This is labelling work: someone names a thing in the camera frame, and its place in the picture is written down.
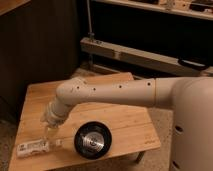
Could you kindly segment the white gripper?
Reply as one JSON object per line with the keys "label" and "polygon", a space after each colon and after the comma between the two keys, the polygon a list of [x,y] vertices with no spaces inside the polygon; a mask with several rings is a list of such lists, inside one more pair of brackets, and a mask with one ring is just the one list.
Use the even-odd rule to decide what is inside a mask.
{"label": "white gripper", "polygon": [[66,120],[66,110],[63,105],[58,102],[50,102],[44,114],[41,117],[42,122],[46,122],[44,124],[44,131],[43,131],[43,139],[44,140],[52,140],[54,136],[57,134],[56,128],[49,128],[49,127],[58,127],[59,125],[63,124]]}

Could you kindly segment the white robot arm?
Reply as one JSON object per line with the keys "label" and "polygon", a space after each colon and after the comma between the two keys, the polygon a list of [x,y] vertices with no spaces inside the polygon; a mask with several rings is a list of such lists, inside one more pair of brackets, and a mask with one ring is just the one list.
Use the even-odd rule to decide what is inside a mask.
{"label": "white robot arm", "polygon": [[213,77],[170,77],[91,84],[82,77],[56,88],[42,121],[66,122],[81,103],[100,102],[171,109],[169,171],[213,171]]}

